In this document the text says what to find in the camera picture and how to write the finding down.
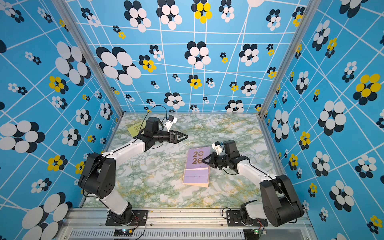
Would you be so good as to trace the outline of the purple calendar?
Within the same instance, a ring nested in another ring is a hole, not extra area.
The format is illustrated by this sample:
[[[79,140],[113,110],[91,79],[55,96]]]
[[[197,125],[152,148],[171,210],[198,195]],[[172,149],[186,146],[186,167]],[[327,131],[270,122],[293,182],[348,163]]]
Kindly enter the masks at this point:
[[[187,154],[187,161],[186,161],[186,169],[203,169],[210,167],[206,164],[202,163],[202,159],[209,156],[211,154],[211,148],[206,147],[200,147],[200,148],[192,148],[188,150]]]

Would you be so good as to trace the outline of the green desk calendar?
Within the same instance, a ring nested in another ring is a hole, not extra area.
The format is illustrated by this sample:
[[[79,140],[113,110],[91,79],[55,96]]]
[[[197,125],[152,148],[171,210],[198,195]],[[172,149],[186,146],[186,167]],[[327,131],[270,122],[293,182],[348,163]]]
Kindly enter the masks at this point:
[[[128,132],[131,137],[136,137],[139,134],[139,131],[145,128],[145,123],[137,122],[128,127]]]

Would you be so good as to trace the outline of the pink calendar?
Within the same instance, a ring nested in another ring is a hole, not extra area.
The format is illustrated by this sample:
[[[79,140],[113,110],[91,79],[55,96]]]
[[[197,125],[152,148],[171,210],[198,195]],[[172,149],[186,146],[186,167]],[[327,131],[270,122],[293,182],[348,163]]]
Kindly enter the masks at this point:
[[[209,186],[210,170],[203,169],[186,169],[182,183],[190,186],[198,186],[207,188]]]

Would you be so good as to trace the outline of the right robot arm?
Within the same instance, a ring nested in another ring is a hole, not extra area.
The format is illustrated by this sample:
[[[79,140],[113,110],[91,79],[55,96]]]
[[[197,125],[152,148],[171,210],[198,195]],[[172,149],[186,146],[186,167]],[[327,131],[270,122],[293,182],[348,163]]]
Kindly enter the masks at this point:
[[[276,176],[254,165],[250,158],[241,155],[233,140],[212,144],[213,152],[202,162],[211,168],[229,168],[260,188],[262,201],[249,201],[241,205],[240,221],[244,226],[261,226],[266,219],[272,226],[296,223],[304,215],[303,206],[286,175]]]

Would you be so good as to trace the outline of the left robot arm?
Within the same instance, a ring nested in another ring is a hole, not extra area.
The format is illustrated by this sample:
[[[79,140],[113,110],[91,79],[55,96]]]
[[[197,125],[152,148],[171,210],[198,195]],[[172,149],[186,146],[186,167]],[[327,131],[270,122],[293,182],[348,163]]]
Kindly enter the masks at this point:
[[[145,128],[139,131],[127,144],[103,154],[92,153],[78,181],[83,193],[99,199],[108,209],[108,218],[118,225],[128,225],[132,219],[132,205],[115,188],[116,169],[141,153],[148,151],[156,142],[180,143],[188,138],[179,131],[171,129],[177,118],[170,115],[163,128],[159,118],[150,117]]]

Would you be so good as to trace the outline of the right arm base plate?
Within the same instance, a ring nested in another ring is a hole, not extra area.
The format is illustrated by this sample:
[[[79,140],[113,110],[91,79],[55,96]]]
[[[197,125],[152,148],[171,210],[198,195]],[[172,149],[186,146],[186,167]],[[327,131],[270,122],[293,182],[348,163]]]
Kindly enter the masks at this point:
[[[242,210],[227,210],[226,215],[227,224],[229,227],[257,227],[263,228],[269,225],[266,219],[251,219]]]

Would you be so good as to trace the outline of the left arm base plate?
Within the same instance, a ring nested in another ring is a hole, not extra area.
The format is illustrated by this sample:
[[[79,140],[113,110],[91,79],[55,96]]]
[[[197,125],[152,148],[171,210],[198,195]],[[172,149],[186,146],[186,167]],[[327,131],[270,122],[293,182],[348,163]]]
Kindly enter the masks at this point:
[[[111,210],[107,212],[106,226],[144,226],[148,218],[148,210],[126,210],[122,215],[117,215]]]

